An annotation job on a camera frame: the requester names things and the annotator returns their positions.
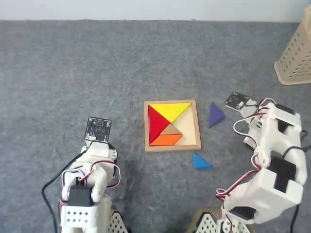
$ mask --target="basket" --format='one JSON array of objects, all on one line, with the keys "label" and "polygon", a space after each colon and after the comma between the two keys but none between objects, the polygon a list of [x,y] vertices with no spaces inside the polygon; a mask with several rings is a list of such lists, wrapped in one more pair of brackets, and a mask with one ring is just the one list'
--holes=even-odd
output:
[{"label": "basket", "polygon": [[281,58],[275,62],[277,77],[284,85],[311,83],[310,9],[311,6],[306,8],[305,19],[299,24]]}]

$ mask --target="blue triangle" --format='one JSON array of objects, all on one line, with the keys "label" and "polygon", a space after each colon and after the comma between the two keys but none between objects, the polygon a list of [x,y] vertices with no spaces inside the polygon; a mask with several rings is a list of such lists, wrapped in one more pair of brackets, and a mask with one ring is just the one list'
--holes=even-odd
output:
[{"label": "blue triangle", "polygon": [[209,168],[210,167],[210,164],[208,162],[206,162],[204,159],[202,159],[199,155],[197,155],[194,152],[192,154],[193,154],[194,167],[196,169],[203,169],[203,168]]},{"label": "blue triangle", "polygon": [[208,119],[208,127],[211,128],[214,125],[218,124],[220,121],[222,121],[225,118],[224,113],[222,110],[220,110],[216,104],[212,103],[210,105],[210,113],[209,113],[209,119]]}]

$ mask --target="black circuit board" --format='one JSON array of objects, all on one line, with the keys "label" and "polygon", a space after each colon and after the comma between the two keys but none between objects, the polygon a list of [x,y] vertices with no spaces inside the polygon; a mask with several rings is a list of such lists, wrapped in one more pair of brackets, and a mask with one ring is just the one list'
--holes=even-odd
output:
[{"label": "black circuit board", "polygon": [[240,111],[250,99],[249,96],[239,92],[233,92],[225,101],[226,106]]},{"label": "black circuit board", "polygon": [[89,117],[86,126],[86,140],[108,143],[111,120]]}]

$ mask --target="white wall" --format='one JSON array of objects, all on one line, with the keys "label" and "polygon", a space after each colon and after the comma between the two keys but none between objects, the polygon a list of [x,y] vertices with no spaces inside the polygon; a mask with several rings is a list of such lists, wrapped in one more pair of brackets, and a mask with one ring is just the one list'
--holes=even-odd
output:
[{"label": "white wall", "polygon": [[0,0],[0,19],[299,22],[309,0]]}]

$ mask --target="red triangle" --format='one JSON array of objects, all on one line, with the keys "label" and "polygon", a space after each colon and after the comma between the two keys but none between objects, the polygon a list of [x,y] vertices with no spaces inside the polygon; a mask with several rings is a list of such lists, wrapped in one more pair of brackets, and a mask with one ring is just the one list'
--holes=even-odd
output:
[{"label": "red triangle", "polygon": [[160,133],[170,124],[160,113],[148,105],[149,117],[149,144],[151,144]]}]

